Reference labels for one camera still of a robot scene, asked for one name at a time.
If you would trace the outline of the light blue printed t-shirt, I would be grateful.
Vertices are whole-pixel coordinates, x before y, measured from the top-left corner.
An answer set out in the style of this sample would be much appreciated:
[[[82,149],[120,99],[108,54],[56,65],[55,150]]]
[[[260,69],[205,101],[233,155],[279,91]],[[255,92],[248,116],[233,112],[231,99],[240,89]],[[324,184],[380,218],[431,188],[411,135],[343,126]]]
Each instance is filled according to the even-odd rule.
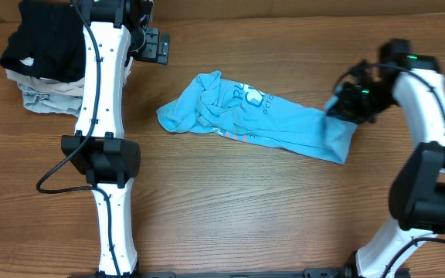
[[[214,133],[338,164],[345,163],[357,129],[322,110],[226,80],[219,71],[197,75],[157,115],[170,133]]]

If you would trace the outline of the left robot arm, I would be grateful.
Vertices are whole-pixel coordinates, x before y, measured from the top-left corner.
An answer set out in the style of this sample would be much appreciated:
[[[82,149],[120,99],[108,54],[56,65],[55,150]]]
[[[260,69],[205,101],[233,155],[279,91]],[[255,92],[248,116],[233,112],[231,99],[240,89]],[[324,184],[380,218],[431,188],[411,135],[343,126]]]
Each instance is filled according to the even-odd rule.
[[[133,62],[167,64],[170,37],[150,27],[151,1],[81,1],[85,21],[83,102],[74,133],[61,148],[85,176],[97,207],[100,262],[97,277],[137,277],[131,192],[141,151],[125,139],[123,87]]]

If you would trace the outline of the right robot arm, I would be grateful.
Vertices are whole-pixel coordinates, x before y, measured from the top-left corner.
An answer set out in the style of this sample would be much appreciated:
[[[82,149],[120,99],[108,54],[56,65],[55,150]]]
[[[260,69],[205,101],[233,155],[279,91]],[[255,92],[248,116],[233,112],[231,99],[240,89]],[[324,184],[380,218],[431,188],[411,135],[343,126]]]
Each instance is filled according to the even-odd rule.
[[[437,59],[416,55],[406,39],[379,48],[379,61],[363,60],[340,76],[326,114],[354,124],[372,123],[392,105],[403,110],[414,150],[389,191],[390,217],[354,251],[338,277],[408,277],[401,266],[426,242],[445,245],[445,81]]]

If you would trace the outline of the beige folded garment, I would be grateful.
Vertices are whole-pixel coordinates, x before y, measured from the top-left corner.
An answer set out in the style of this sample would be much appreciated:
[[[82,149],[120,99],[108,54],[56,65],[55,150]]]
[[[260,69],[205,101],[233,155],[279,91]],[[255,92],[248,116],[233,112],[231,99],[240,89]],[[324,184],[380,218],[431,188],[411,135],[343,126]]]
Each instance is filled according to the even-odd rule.
[[[71,97],[82,97],[84,93],[85,78],[64,83],[57,80],[25,76],[10,69],[7,69],[6,76],[9,80],[17,82],[22,90],[39,94],[59,94]]]

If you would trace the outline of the black folded garment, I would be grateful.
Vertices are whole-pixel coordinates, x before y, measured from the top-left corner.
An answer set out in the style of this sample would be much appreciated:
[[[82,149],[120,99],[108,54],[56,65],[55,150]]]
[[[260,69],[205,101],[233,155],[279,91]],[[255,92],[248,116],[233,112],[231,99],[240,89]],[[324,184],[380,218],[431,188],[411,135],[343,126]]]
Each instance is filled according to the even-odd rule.
[[[8,38],[0,65],[24,76],[71,83],[85,73],[83,23],[71,5],[21,1],[22,21]]]

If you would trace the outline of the light denim folded garment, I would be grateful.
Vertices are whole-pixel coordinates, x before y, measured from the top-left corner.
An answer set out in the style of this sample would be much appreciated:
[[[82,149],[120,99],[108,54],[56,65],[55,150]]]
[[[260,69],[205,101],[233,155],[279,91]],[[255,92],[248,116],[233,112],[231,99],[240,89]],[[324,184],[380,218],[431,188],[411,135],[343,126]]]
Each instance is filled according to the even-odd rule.
[[[37,114],[68,114],[78,117],[82,105],[81,97],[59,93],[43,93],[22,83],[17,83],[22,91],[25,109]]]

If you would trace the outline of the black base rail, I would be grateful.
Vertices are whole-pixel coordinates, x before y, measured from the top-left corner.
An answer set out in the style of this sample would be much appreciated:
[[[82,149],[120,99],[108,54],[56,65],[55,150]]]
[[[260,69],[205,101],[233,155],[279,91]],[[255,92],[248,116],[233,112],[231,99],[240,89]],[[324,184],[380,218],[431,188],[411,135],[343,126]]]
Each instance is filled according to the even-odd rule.
[[[340,278],[339,268],[310,268],[299,272],[253,273],[136,273],[134,278]]]

